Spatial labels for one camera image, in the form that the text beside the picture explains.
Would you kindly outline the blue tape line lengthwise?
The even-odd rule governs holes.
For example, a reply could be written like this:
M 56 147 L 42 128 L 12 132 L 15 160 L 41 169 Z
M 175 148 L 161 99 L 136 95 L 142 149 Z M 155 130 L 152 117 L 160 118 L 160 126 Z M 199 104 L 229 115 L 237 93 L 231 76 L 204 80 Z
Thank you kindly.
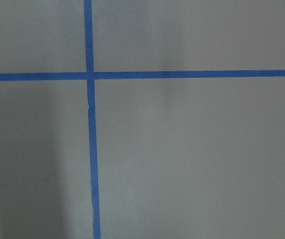
M 92 2 L 84 1 L 85 19 L 85 44 L 86 44 L 86 81 L 88 95 L 88 123 L 89 123 L 89 147 L 91 167 L 91 194 L 93 207 L 93 237 L 101 238 L 100 211 L 99 211 L 99 187 L 98 187 L 98 161 L 97 161 L 97 139 L 95 118 L 95 71 L 93 50 L 93 22 Z

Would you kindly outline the blue tape line crosswise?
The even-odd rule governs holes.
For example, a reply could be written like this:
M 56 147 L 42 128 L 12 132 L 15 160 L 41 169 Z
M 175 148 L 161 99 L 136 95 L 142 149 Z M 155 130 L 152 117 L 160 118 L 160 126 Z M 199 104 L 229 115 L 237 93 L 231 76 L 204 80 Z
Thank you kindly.
M 95 80 L 285 77 L 285 70 L 0 73 L 0 81 L 84 80 L 87 76 Z

